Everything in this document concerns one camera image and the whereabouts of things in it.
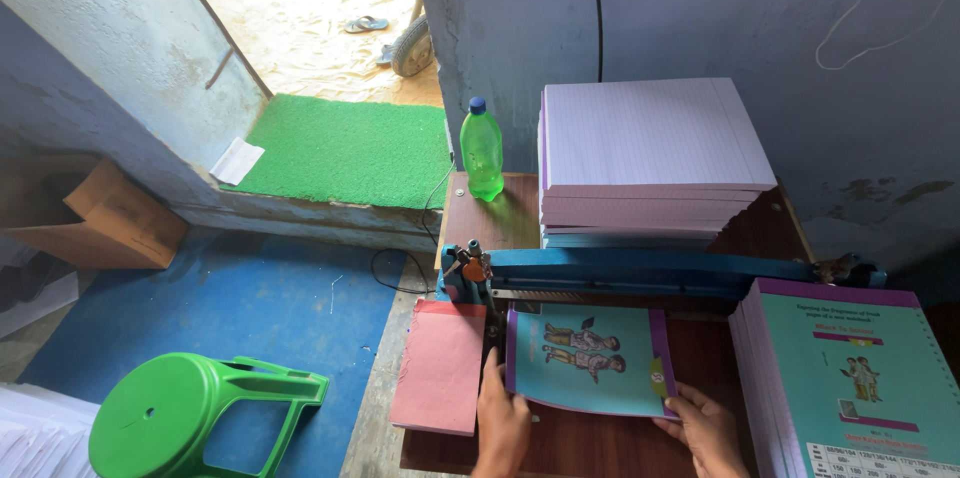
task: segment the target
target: blue bottle cap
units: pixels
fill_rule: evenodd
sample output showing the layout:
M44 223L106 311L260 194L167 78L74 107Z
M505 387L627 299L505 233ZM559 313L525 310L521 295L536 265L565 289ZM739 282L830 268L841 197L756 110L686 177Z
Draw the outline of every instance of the blue bottle cap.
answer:
M481 115L485 112L487 112L487 102L483 100L483 97L471 97L470 114Z

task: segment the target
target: wooden platform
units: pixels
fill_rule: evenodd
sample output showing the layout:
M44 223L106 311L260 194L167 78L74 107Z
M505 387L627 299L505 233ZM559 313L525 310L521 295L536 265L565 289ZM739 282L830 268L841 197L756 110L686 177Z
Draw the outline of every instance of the wooden platform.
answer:
M449 180L441 245L464 245L476 238L487 250L539 246L534 174L505 174L505 194L489 204L469 192L457 195L458 189L467 189L463 172L452 174ZM764 192L734 217L707 251L813 261L783 186ZM722 316L702 320L678 314L668 316L667 337L677 379L698 387L736 414L740 449L750 474L756 476L730 327ZM521 476L696 476L690 451L647 418L589 414L536 403L530 407L539 422L533 425ZM476 436L409 430L404 433L400 466L470 474L476 457Z

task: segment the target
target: doorway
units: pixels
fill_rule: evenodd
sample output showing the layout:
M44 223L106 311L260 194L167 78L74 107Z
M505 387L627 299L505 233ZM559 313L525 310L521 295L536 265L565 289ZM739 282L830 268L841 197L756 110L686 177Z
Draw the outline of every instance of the doorway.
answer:
M417 0L207 2L275 94L443 106L435 60L410 77L377 64L384 46L396 42L411 25ZM347 23L364 16L389 25L358 34L345 30Z

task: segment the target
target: blue floor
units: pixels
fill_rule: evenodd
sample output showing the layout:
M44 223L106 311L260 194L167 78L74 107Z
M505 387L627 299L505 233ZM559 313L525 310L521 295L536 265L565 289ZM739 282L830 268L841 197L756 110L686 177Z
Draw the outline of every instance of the blue floor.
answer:
M18 382L101 403L138 365L174 351L321 374L330 379L323 406L301 421L277 475L337 476L395 293L371 277L373 253L194 228L166 270L100 272ZM401 252L380 255L377 276L396 285L404 262ZM256 473L285 408L235 407L204 459Z

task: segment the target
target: human hand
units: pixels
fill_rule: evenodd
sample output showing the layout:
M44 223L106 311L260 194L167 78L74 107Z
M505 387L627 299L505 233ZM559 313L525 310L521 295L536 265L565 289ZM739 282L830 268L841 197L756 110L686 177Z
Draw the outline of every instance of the human hand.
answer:
M682 425L660 417L653 422L690 448L697 476L749 478L740 459L734 414L693 386L678 382L677 391L677 397L666 400L666 407L679 415Z
M471 474L473 478L516 476L530 444L531 415L527 400L522 395L507 393L497 361L497 348L489 349L477 398L480 457Z

